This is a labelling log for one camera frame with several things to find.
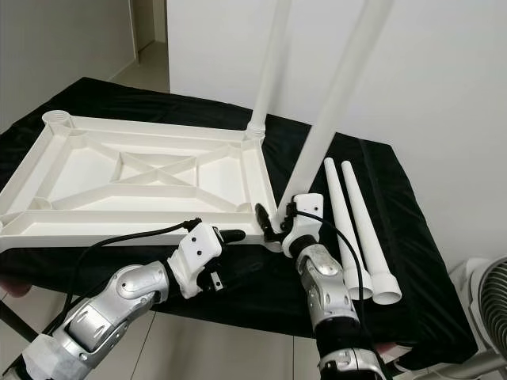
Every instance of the fan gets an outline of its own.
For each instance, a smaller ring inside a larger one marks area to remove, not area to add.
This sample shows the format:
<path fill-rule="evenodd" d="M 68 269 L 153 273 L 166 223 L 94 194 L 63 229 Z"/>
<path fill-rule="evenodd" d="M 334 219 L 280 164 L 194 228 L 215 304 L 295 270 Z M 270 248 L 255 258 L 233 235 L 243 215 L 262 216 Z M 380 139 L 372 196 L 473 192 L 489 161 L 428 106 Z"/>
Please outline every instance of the fan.
<path fill-rule="evenodd" d="M 507 257 L 470 259 L 450 273 L 478 353 L 463 364 L 448 365 L 418 380 L 471 379 L 499 371 L 507 379 Z"/>

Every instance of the white plastic table top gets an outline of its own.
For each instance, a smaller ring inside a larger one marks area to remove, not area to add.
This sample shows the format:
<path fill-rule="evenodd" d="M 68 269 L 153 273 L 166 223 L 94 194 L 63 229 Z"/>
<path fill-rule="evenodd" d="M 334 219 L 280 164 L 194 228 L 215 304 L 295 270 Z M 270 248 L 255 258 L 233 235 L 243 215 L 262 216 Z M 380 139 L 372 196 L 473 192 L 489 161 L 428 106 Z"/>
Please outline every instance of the white plastic table top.
<path fill-rule="evenodd" d="M 0 252 L 84 246 L 200 217 L 264 244 L 254 207 L 276 213 L 261 142 L 244 131 L 43 115 L 45 128 L 0 193 Z M 123 245 L 176 245 L 171 234 Z"/>

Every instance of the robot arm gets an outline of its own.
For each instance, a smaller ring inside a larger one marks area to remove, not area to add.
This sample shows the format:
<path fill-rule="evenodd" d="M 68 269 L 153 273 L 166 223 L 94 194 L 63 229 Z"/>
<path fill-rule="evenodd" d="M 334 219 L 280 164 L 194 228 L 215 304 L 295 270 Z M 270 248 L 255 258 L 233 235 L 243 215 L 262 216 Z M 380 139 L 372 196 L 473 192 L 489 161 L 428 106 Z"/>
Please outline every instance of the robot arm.
<path fill-rule="evenodd" d="M 322 206 L 319 194 L 295 196 L 292 204 L 294 210 L 317 217 L 322 217 Z M 267 241 L 280 241 L 285 255 L 295 261 L 307 294 L 321 358 L 321 378 L 386 380 L 361 328 L 341 265 L 318 243 L 321 223 L 290 215 L 287 233 L 275 234 L 265 210 L 256 207 L 256 212 Z M 39 335 L 23 351 L 23 365 L 10 368 L 4 380 L 84 379 L 123 337 L 132 321 L 154 304 L 167 300 L 170 287 L 178 286 L 185 298 L 201 291 L 197 276 L 204 266 L 220 255 L 227 242 L 244 237 L 242 231 L 220 233 L 200 223 L 167 261 L 120 269 L 98 296 L 80 306 L 52 336 Z"/>
<path fill-rule="evenodd" d="M 166 262 L 120 269 L 100 294 L 82 304 L 52 336 L 39 335 L 23 351 L 24 363 L 10 368 L 4 379 L 85 378 L 136 318 L 167 300 L 170 287 L 178 286 L 185 298 L 197 295 L 201 291 L 197 276 L 204 266 L 220 255 L 226 243 L 244 237 L 241 230 L 220 233 L 200 223 Z"/>
<path fill-rule="evenodd" d="M 322 217 L 320 194 L 294 197 L 293 207 Z M 282 241 L 288 257 L 295 259 L 295 268 L 307 293 L 307 304 L 314 329 L 322 379 L 364 378 L 385 380 L 377 355 L 365 336 L 345 287 L 341 265 L 324 245 L 318 244 L 321 223 L 296 215 L 290 233 Z"/>

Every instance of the tape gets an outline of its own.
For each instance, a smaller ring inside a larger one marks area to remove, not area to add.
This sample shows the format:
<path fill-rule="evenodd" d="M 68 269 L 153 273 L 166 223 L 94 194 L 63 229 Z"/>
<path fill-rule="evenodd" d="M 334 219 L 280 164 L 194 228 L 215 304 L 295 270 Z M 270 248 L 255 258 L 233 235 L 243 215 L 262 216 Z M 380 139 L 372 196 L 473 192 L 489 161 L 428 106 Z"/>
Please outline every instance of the tape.
<path fill-rule="evenodd" d="M 39 335 L 24 351 L 26 371 L 33 380 L 79 380 L 91 368 L 71 355 L 52 336 Z"/>

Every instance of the black cable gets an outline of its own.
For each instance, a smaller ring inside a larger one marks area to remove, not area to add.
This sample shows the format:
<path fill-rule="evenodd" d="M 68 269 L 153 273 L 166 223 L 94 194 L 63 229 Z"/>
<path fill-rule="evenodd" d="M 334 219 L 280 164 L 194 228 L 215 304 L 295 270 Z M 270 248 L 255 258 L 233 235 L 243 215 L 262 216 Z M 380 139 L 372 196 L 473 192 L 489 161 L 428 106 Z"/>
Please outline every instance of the black cable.
<path fill-rule="evenodd" d="M 179 223 L 176 226 L 166 227 L 162 228 L 160 230 L 152 230 L 152 231 L 146 231 L 146 232 L 139 232 L 137 234 L 128 234 L 128 235 L 121 235 L 116 237 L 111 237 L 109 239 L 105 239 L 102 241 L 99 241 L 87 249 L 85 249 L 81 255 L 78 257 L 76 264 L 74 266 L 74 271 L 71 276 L 71 280 L 69 281 L 69 287 L 67 288 L 67 297 L 65 298 L 65 304 L 63 305 L 62 312 L 59 315 L 58 323 L 57 325 L 61 325 L 65 321 L 65 317 L 68 314 L 69 310 L 71 309 L 71 302 L 72 302 L 72 295 L 74 294 L 74 288 L 75 284 L 78 278 L 79 268 L 81 267 L 82 262 L 85 260 L 86 255 L 93 251 L 96 248 L 102 247 L 104 245 L 109 245 L 112 243 L 117 243 L 119 241 L 126 241 L 131 239 L 137 239 L 137 238 L 146 238 L 149 236 L 155 236 L 160 234 L 167 234 L 169 232 L 179 230 L 180 228 L 186 228 L 186 229 L 192 229 L 197 223 L 201 222 L 200 219 L 196 218 L 192 221 L 185 221 L 183 223 Z"/>
<path fill-rule="evenodd" d="M 313 214 L 309 214 L 307 212 L 304 212 L 304 211 L 296 211 L 295 212 L 297 215 L 302 215 L 302 216 L 306 216 L 307 218 L 311 218 L 311 219 L 315 219 L 315 220 L 318 220 L 320 221 L 321 223 L 325 224 L 326 226 L 328 226 L 330 229 L 334 230 L 334 232 L 337 233 L 337 235 L 340 237 L 341 240 L 343 240 L 343 242 L 345 243 L 345 245 L 347 245 L 347 248 L 349 249 L 349 251 L 351 252 L 352 254 L 352 257 L 354 259 L 354 263 L 356 264 L 356 270 L 357 270 L 357 279 L 358 279 L 358 283 L 359 283 L 359 319 L 360 319 L 360 322 L 361 322 L 361 328 L 365 331 L 365 327 L 364 327 L 364 324 L 365 324 L 365 319 L 364 319 L 364 288 L 363 288 L 363 276 L 361 274 L 361 266 L 359 265 L 359 258 L 357 256 L 357 253 L 356 251 L 354 251 L 354 248 L 352 247 L 352 245 L 350 244 L 350 241 L 345 237 L 345 235 L 338 229 L 334 226 L 333 223 L 331 222 L 328 222 L 327 220 L 325 220 L 324 218 L 321 218 L 317 215 L 313 215 Z"/>

